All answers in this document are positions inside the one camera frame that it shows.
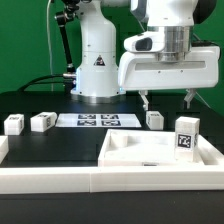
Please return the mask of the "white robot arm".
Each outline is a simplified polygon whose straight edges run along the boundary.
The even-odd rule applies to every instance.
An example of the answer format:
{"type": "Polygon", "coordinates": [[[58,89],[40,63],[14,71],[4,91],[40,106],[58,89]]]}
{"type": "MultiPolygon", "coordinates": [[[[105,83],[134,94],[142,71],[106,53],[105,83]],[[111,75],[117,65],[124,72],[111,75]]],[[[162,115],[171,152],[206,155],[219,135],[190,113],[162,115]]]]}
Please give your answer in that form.
{"type": "Polygon", "coordinates": [[[218,83],[217,46],[191,45],[199,0],[78,0],[82,63],[71,94],[81,100],[108,102],[127,91],[145,97],[149,90],[187,89],[189,102],[198,88],[218,83]],[[116,28],[105,19],[103,7],[128,6],[147,30],[124,41],[126,52],[116,58],[116,28]]]}

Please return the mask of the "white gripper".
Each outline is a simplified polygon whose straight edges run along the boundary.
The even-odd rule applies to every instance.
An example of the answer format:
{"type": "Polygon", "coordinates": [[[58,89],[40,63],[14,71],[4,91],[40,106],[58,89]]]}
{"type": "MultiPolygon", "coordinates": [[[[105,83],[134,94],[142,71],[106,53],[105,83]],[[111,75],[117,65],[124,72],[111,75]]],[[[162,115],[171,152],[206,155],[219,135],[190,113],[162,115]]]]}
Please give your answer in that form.
{"type": "Polygon", "coordinates": [[[147,90],[187,89],[185,107],[190,108],[195,89],[210,88],[218,83],[218,46],[192,47],[183,61],[163,62],[155,53],[122,55],[118,70],[119,86],[126,91],[139,91],[143,109],[149,110],[147,90]]]}

